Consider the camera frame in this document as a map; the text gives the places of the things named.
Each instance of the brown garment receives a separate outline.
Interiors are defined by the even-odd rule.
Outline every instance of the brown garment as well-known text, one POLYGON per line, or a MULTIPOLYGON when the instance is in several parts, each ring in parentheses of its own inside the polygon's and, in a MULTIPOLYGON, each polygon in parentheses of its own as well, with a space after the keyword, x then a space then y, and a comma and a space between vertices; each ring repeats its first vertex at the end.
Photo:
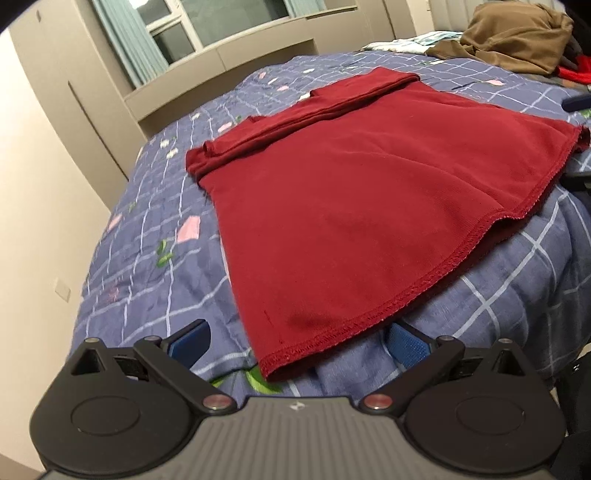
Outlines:
POLYGON ((573 31, 573 21, 544 5, 518 1, 478 5, 460 41, 441 40, 426 55, 481 60, 515 73, 552 73, 573 31))

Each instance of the light blue curtain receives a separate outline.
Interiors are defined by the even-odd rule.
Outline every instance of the light blue curtain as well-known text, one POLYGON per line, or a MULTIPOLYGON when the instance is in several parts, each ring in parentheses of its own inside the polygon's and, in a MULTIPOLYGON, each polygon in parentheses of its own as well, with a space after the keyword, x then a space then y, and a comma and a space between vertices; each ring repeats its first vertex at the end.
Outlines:
POLYGON ((136 88, 168 69, 168 62, 128 0, 92 0, 109 40, 136 88))
POLYGON ((291 18, 317 14, 326 10, 324 0, 284 0, 291 18))

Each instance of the blue bedspread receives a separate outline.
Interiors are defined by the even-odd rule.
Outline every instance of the blue bedspread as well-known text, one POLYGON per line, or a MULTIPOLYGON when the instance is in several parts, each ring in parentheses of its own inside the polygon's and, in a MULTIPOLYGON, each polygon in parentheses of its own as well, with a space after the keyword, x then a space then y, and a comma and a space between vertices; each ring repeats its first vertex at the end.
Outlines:
MULTIPOLYGON (((215 210, 184 169, 188 149, 248 115, 272 115, 311 89, 376 66, 416 72, 437 90, 480 102, 574 124, 587 121, 561 110, 561 100, 574 91, 475 60, 364 51, 297 57, 259 70, 144 147, 92 259, 73 346, 87 336, 129 346, 145 335, 165 337, 205 318, 212 346, 193 371, 239 402, 257 393, 348 394, 358 400, 398 375, 400 366, 385 349, 381 331, 351 343, 301 378, 266 384, 232 297, 215 210)), ((445 121, 426 118, 425 129, 445 121)), ((457 127, 462 135, 485 134, 469 125, 457 127)), ((591 152, 578 155, 568 168, 591 170, 590 159, 591 152)), ((544 377, 552 377, 591 335, 590 229, 583 203, 556 187, 520 234, 406 320, 428 335, 455 335, 470 346, 512 338, 544 377)))

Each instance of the metal screw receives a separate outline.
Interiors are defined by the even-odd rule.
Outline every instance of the metal screw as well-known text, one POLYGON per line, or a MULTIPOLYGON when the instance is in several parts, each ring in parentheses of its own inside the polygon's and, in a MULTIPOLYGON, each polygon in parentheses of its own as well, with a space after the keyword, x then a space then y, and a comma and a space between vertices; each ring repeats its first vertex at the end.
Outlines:
POLYGON ((371 408, 372 410, 386 410, 386 408, 390 408, 392 406, 394 401, 387 395, 374 393, 365 397, 363 403, 367 408, 371 408))
POLYGON ((232 406, 232 399, 227 395, 209 395, 203 399, 203 406, 205 408, 209 408, 209 410, 226 410, 227 408, 232 406))

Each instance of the padded headboard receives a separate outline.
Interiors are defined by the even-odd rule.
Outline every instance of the padded headboard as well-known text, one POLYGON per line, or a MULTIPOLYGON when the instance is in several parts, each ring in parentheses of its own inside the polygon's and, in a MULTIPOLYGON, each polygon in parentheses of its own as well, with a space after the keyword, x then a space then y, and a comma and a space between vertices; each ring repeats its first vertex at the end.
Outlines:
MULTIPOLYGON (((557 0, 521 0, 529 4, 544 4, 555 10, 564 11, 564 6, 557 0)), ((435 30, 463 31, 472 19, 477 5, 483 0, 429 0, 435 30)))

